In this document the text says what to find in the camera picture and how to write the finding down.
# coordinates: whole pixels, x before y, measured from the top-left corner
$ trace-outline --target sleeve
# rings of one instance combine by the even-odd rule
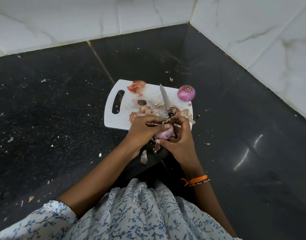
[[[52,200],[0,231],[0,239],[62,239],[76,220],[66,204]]]

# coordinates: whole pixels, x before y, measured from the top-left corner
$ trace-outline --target forearm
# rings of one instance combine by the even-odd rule
[[[77,217],[95,206],[133,158],[132,149],[124,141],[103,159],[81,181],[57,200],[68,205]]]
[[[184,167],[183,170],[189,180],[205,175],[199,162]],[[197,207],[213,217],[225,230],[227,230],[232,237],[236,237],[235,231],[225,216],[218,200],[216,199],[211,184],[209,182],[205,182],[203,184],[192,186],[191,189],[195,195]]]

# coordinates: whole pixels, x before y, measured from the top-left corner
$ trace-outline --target orange wristband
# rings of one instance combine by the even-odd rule
[[[191,184],[196,184],[196,183],[199,183],[201,181],[204,181],[205,179],[207,179],[207,175],[204,175],[204,176],[201,176],[201,177],[196,177],[196,178],[193,178],[191,179],[190,181],[187,181],[186,179],[184,178],[181,178],[182,180],[184,180],[186,182],[186,184],[184,186],[187,186],[187,185],[191,185]]]

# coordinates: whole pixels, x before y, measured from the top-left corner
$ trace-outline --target floral shirt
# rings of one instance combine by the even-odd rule
[[[233,239],[210,215],[161,182],[154,189],[134,178],[114,188],[79,220],[50,201],[0,232],[0,239]]]

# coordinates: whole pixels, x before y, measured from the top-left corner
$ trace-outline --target person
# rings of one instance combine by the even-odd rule
[[[125,139],[89,174],[2,230],[0,239],[237,239],[197,158],[188,119],[174,116],[162,122],[153,115],[136,117]],[[106,193],[140,149],[170,126],[177,138],[156,143],[181,165],[196,205],[174,196],[160,181],[148,188],[134,178],[127,187]]]

